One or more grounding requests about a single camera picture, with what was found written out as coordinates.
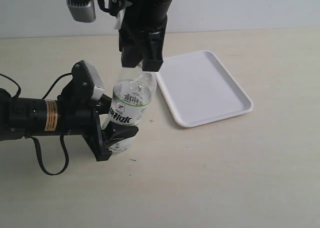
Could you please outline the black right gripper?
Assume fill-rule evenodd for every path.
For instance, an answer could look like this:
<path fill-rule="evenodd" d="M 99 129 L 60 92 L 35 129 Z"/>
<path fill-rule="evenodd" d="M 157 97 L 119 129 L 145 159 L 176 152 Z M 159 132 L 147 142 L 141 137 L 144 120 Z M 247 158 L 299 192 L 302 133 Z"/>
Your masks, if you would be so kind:
<path fill-rule="evenodd" d="M 163 64 L 168 0 L 120 0 L 118 7 L 121 65 L 135 68 L 142 63 L 144 72 L 158 72 Z"/>

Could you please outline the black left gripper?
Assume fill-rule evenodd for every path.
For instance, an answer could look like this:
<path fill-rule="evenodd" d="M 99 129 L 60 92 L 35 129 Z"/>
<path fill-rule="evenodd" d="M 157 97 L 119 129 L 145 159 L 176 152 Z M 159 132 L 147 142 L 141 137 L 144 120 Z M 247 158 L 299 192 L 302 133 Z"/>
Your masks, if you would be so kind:
<path fill-rule="evenodd" d="M 127 150 L 139 131 L 135 125 L 109 122 L 103 129 L 100 115 L 106 115 L 112 98 L 103 94 L 98 101 L 74 98 L 74 88 L 63 88 L 57 99 L 62 104 L 58 124 L 68 135 L 81 135 L 98 162 L 107 161 L 111 150 Z"/>

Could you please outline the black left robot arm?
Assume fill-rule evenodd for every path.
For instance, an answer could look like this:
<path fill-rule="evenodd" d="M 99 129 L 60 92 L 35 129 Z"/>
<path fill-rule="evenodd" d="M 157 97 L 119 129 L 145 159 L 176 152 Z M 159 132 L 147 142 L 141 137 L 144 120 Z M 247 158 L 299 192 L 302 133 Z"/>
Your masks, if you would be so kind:
<path fill-rule="evenodd" d="M 108 114 L 111 98 L 99 100 L 64 90 L 56 100 L 13 98 L 0 91 L 0 139 L 19 140 L 40 136 L 82 136 L 95 156 L 107 161 L 117 142 L 134 137 L 139 129 L 110 122 L 101 128 L 100 115 Z"/>

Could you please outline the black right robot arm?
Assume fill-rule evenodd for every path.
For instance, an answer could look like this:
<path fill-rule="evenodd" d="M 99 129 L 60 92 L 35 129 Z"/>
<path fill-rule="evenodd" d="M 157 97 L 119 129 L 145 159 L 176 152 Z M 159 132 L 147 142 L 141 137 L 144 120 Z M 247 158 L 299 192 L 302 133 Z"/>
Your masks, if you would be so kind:
<path fill-rule="evenodd" d="M 158 72 L 163 64 L 167 12 L 172 0 L 126 0 L 119 29 L 121 65 L 134 68 L 142 63 L 145 72 Z"/>

